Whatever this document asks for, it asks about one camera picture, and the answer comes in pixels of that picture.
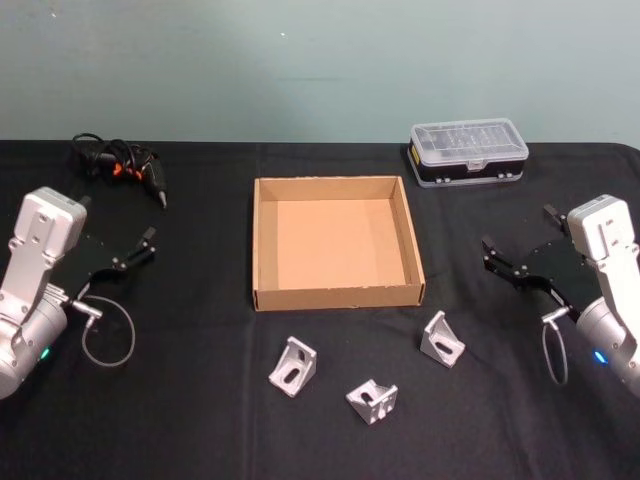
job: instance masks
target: wall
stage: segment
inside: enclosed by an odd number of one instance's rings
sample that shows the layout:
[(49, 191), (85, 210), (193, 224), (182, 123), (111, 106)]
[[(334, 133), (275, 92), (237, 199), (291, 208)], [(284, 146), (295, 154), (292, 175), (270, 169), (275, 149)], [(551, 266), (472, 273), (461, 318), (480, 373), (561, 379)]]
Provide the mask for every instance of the wall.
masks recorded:
[(4, 0), (0, 138), (405, 141), (510, 117), (640, 147), (640, 4)]

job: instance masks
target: cardboard box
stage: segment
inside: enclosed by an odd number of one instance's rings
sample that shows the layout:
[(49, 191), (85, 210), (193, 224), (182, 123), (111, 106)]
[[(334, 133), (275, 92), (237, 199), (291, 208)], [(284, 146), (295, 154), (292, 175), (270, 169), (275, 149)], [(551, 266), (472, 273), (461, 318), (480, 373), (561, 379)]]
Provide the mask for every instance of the cardboard box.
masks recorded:
[(400, 177), (256, 179), (256, 310), (420, 305), (424, 289)]

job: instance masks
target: clear plastic box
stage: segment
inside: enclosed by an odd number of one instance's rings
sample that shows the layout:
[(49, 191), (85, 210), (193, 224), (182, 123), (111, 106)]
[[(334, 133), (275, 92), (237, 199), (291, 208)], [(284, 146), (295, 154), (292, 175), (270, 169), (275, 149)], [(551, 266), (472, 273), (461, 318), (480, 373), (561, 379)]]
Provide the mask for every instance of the clear plastic box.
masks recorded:
[(529, 149), (509, 119), (496, 118), (414, 125), (409, 156), (422, 186), (488, 183), (520, 178)]

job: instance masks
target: black tablecloth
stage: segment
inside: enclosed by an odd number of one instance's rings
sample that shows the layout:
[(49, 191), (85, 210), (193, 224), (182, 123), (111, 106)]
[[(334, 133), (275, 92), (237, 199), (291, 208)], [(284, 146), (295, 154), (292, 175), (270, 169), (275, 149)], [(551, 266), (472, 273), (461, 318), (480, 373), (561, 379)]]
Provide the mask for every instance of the black tablecloth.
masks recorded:
[[(0, 402), (3, 480), (640, 478), (640, 400), (566, 319), (569, 384), (556, 387), (540, 342), (539, 316), (552, 303), (487, 273), (480, 249), (489, 233), (524, 254), (559, 235), (543, 204), (568, 211), (601, 193), (626, 199), (640, 232), (640, 152), (532, 144), (515, 184), (423, 190), (400, 145), (153, 146), (169, 180), (166, 213), (138, 186), (74, 176), (65, 143), (0, 142), (0, 239), (41, 185), (89, 194), (86, 230), (106, 242), (158, 229), (155, 262), (102, 288), (134, 317), (132, 360), (94, 367), (80, 349), (82, 317), (72, 316), (49, 357)], [(253, 179), (376, 174), (405, 180), (423, 305), (254, 312)], [(451, 370), (417, 348), (437, 310), (467, 345)], [(267, 380), (290, 335), (319, 356), (295, 399)], [(369, 378), (399, 388), (395, 410), (371, 427), (344, 398)]]

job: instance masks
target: metal bracket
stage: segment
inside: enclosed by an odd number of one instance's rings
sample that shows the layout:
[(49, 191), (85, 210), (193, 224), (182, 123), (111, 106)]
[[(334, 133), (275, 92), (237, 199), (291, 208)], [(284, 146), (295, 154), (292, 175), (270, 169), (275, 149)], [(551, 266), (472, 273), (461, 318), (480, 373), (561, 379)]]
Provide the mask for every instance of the metal bracket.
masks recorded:
[(289, 337), (269, 381), (293, 398), (315, 375), (317, 357), (314, 349), (295, 337)]
[(368, 425), (382, 420), (396, 404), (398, 387), (381, 387), (369, 380), (347, 394), (347, 402)]
[(465, 344), (458, 340), (440, 310), (424, 329), (420, 351), (451, 368), (464, 352)]

